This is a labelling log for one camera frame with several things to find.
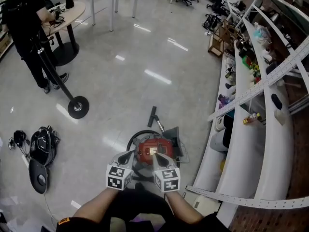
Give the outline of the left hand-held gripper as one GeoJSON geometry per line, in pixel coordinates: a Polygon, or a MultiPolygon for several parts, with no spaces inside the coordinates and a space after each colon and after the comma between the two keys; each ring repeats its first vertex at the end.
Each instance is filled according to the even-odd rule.
{"type": "Polygon", "coordinates": [[[106,170],[106,187],[116,190],[124,190],[127,187],[132,179],[134,156],[134,151],[125,151],[113,157],[106,170]]]}

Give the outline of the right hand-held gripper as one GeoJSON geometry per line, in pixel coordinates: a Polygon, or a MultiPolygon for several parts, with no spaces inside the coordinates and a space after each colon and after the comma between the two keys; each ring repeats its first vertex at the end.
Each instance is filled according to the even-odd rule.
{"type": "Polygon", "coordinates": [[[180,190],[181,176],[172,158],[162,153],[153,154],[154,183],[162,193],[180,190]]]}

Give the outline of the person's left forearm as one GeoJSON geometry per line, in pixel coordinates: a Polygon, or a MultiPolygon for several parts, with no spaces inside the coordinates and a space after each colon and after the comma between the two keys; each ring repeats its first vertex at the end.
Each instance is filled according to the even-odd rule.
{"type": "Polygon", "coordinates": [[[73,217],[84,218],[95,223],[101,222],[118,192],[119,190],[106,188],[95,198],[82,205],[73,217]]]}

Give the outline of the dark grey box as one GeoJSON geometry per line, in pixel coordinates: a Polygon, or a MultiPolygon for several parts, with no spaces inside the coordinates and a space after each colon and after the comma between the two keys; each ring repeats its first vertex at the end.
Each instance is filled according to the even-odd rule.
{"type": "Polygon", "coordinates": [[[173,148],[174,157],[183,157],[183,150],[181,147],[181,141],[179,138],[179,127],[174,127],[172,129],[166,130],[163,132],[163,136],[171,141],[173,148]]]}

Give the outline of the person's black trousers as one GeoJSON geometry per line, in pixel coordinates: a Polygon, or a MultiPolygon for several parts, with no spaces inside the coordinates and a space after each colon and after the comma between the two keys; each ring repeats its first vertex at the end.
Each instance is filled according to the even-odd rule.
{"type": "Polygon", "coordinates": [[[112,217],[129,222],[139,214],[160,215],[165,222],[175,219],[168,203],[162,197],[147,190],[127,188],[116,195],[101,224],[109,227],[112,217]]]}

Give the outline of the black coat stand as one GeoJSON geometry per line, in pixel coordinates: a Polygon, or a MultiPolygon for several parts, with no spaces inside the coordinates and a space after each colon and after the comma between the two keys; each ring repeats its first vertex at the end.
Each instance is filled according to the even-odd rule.
{"type": "Polygon", "coordinates": [[[89,111],[89,102],[88,100],[83,96],[76,96],[73,97],[73,95],[70,93],[70,91],[67,89],[63,81],[61,80],[60,76],[57,74],[53,64],[51,63],[44,47],[41,44],[41,41],[39,39],[39,32],[37,34],[33,34],[31,36],[31,41],[33,45],[37,49],[37,54],[40,56],[41,60],[43,61],[44,65],[46,66],[49,73],[52,75],[53,79],[56,81],[56,83],[59,85],[61,90],[65,93],[65,95],[70,100],[68,104],[67,111],[69,115],[74,119],[81,119],[86,116],[86,114],[89,111]]]}

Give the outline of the white canister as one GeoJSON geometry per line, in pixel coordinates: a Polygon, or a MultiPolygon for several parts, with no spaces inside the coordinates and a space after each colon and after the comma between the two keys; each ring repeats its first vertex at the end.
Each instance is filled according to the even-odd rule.
{"type": "Polygon", "coordinates": [[[224,116],[220,116],[216,119],[216,122],[215,122],[215,130],[217,132],[220,132],[222,130],[225,129],[225,125],[224,125],[224,116]]]}

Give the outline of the black bin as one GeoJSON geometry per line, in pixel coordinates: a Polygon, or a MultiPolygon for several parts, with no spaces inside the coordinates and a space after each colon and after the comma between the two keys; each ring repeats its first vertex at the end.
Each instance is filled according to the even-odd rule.
{"type": "Polygon", "coordinates": [[[223,145],[226,148],[229,148],[229,145],[230,145],[233,123],[234,123],[234,119],[232,117],[230,117],[229,115],[223,116],[223,125],[225,127],[224,136],[223,136],[223,145]]]}

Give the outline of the white metal shelving unit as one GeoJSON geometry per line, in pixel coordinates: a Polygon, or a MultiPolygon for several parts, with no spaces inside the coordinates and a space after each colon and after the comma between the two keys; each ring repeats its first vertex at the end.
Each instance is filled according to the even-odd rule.
{"type": "Polygon", "coordinates": [[[276,82],[298,67],[309,92],[309,73],[302,59],[309,55],[309,36],[271,73],[262,71],[262,79],[251,88],[242,80],[236,83],[236,98],[209,115],[208,121],[234,111],[234,123],[228,151],[218,152],[206,145],[205,153],[192,186],[186,188],[205,197],[251,208],[299,209],[309,207],[309,196],[286,199],[293,165],[292,117],[288,111],[287,96],[276,82]],[[271,99],[275,93],[283,104],[285,114],[282,126],[274,117],[277,109],[271,99]],[[263,94],[266,106],[266,123],[258,121],[244,125],[248,115],[242,105],[263,94]],[[220,163],[225,159],[223,172],[220,163]]]}

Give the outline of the person's black shirt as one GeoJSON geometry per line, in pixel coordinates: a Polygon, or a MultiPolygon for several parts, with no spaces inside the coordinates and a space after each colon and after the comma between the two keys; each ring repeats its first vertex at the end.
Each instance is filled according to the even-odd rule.
{"type": "Polygon", "coordinates": [[[110,222],[95,223],[81,217],[67,217],[61,220],[56,232],[231,232],[215,214],[204,217],[197,224],[187,224],[172,219],[162,225],[153,226],[150,220],[128,221],[112,218],[110,222]]]}

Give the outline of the amber drink bottle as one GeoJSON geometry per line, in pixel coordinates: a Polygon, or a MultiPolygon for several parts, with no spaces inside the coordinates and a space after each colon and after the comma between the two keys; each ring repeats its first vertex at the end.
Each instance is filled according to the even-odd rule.
{"type": "Polygon", "coordinates": [[[243,124],[247,125],[255,121],[261,121],[261,120],[262,120],[262,117],[260,116],[259,113],[252,113],[251,115],[243,119],[243,124]]]}

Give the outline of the beige rounded object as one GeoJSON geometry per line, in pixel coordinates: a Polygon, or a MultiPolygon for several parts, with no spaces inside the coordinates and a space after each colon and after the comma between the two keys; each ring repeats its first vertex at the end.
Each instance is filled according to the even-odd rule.
{"type": "Polygon", "coordinates": [[[276,109],[274,111],[274,117],[282,126],[285,124],[285,114],[281,110],[276,109]]]}

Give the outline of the black soft backpack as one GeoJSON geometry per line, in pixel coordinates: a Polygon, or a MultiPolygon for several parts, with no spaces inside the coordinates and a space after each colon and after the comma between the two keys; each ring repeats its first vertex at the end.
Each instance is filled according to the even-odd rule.
{"type": "Polygon", "coordinates": [[[202,23],[202,27],[208,31],[213,32],[219,24],[221,24],[221,19],[215,14],[206,14],[206,20],[202,23]]]}

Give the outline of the round wooden table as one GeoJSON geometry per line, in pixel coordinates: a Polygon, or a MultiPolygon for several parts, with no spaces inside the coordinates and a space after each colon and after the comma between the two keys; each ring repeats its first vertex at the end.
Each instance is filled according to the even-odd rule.
{"type": "Polygon", "coordinates": [[[60,15],[62,23],[57,26],[50,26],[48,23],[43,25],[43,29],[48,37],[55,36],[58,42],[58,47],[53,51],[57,61],[57,66],[63,66],[71,62],[79,53],[79,45],[75,40],[72,24],[75,22],[85,11],[85,4],[83,2],[75,1],[74,7],[66,9],[60,15]],[[66,30],[68,32],[70,41],[62,42],[59,32],[66,30]]]}

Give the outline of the grey black handheld device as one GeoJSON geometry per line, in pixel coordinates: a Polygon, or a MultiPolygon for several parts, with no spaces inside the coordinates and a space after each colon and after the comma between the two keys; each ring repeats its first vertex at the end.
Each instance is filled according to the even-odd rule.
{"type": "Polygon", "coordinates": [[[55,7],[51,8],[51,9],[49,9],[49,12],[50,12],[50,13],[53,13],[53,12],[55,13],[55,15],[56,15],[56,20],[58,20],[59,17],[60,17],[60,15],[61,15],[62,13],[64,13],[65,11],[66,11],[66,6],[63,5],[63,4],[58,5],[58,6],[55,6],[55,7]]]}

